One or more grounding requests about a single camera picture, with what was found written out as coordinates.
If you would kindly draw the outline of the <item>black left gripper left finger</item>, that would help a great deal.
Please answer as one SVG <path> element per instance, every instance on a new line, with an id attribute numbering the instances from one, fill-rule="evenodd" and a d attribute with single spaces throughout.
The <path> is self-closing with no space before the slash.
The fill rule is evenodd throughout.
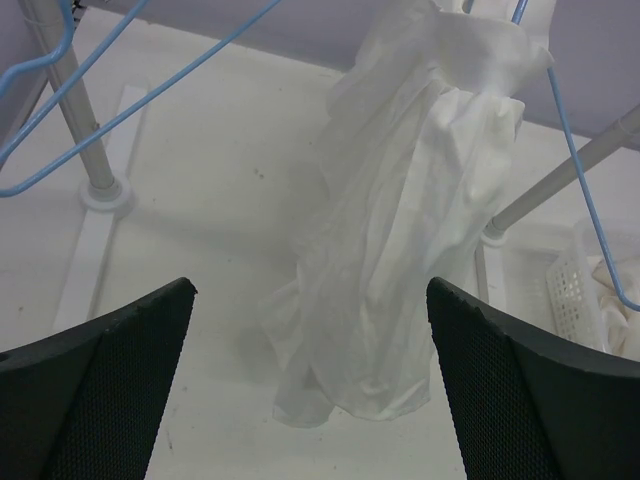
<path id="1" fill-rule="evenodd" d="M 144 478 L 196 294 L 179 278 L 3 352 L 2 478 Z"/>

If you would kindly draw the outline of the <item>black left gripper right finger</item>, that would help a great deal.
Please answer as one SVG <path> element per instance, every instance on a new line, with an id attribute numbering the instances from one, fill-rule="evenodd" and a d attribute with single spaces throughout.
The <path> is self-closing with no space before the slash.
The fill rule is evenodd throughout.
<path id="1" fill-rule="evenodd" d="M 428 320 L 469 479 L 636 479 L 639 365 L 441 279 Z"/>

